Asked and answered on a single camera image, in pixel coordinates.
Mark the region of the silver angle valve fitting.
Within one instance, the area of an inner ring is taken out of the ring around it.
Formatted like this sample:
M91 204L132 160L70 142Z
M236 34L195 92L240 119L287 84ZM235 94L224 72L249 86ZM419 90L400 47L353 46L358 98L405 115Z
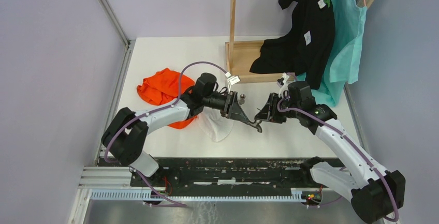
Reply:
M239 104L239 105L243 105L243 104L245 103L245 98L246 98L246 95L245 95L245 94L241 94L241 95L238 97L238 104Z

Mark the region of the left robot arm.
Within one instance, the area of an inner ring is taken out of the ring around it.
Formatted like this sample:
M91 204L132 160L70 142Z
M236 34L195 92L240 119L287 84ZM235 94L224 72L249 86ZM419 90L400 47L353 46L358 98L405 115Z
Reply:
M238 93L221 94L214 90L216 77L203 73L194 86L189 87L174 102L150 111L136 113L128 107L120 109L101 137L106 152L117 163L132 167L143 175L151 186L162 182L162 167L143 147L147 135L169 124L185 121L200 114L205 107L219 110L222 117L239 121L262 132L258 121L251 121L238 103Z

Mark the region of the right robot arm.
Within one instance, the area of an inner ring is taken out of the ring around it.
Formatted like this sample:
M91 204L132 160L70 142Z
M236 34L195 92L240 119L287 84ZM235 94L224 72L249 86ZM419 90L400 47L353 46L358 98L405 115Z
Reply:
M334 111L317 104L305 81L277 83L278 93L271 93L255 119L282 124L289 118L299 121L323 141L341 161L347 172L331 166L319 157L307 160L299 172L306 187L316 183L330 188L350 202L365 223L379 219L398 222L404 204L406 179L398 171L390 171L363 147L354 142Z

